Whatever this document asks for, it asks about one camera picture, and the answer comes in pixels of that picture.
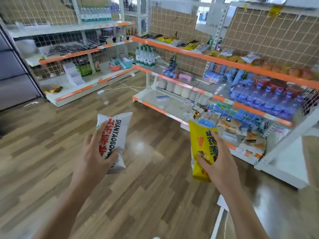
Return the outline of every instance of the white power cord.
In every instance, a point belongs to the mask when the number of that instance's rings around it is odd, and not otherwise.
[[[116,89],[100,90],[100,91],[98,91],[98,95],[101,95],[102,93],[106,92],[107,90],[118,90],[118,89],[123,89],[123,88],[143,88],[143,89],[145,89],[145,87],[127,86],[127,87],[121,87],[121,88],[116,88]]]

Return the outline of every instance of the person's right hand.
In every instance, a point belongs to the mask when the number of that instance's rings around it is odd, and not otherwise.
[[[218,156],[216,162],[209,164],[203,157],[198,156],[197,162],[207,172],[211,181],[223,193],[230,188],[241,188],[237,165],[224,140],[215,132],[210,131],[217,142]]]

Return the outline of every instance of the toilet paper roll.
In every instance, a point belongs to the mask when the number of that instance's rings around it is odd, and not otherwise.
[[[183,90],[181,92],[181,96],[188,99],[191,92],[192,92],[191,89],[183,87]]]
[[[166,90],[169,92],[174,92],[175,84],[173,82],[167,82]]]
[[[208,103],[208,100],[209,100],[208,96],[201,95],[200,98],[198,99],[198,103],[203,105],[203,106],[206,106]]]
[[[183,87],[181,85],[175,85],[175,88],[174,88],[175,94],[181,95],[182,91],[183,91]]]
[[[158,87],[162,88],[162,89],[166,89],[166,86],[167,86],[167,81],[163,80],[163,79],[160,79]]]
[[[191,101],[195,101],[196,100],[196,96],[197,96],[197,91],[192,91],[191,93],[190,93],[190,95],[189,95],[189,99],[191,100]]]

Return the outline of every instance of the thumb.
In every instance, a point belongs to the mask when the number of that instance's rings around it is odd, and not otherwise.
[[[197,156],[197,162],[206,172],[210,171],[211,165],[202,156]]]
[[[107,159],[104,160],[104,165],[107,169],[111,168],[113,166],[113,164],[118,161],[120,151],[121,151],[120,148],[114,149],[112,151],[111,155]]]

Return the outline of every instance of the yellow package on lower shelf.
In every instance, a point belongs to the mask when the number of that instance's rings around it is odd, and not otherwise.
[[[193,121],[189,121],[190,142],[192,147],[192,168],[193,178],[211,182],[206,171],[197,163],[197,156],[202,156],[209,164],[213,164],[218,156],[216,140],[211,135],[210,131],[218,133],[217,128],[205,128]]]

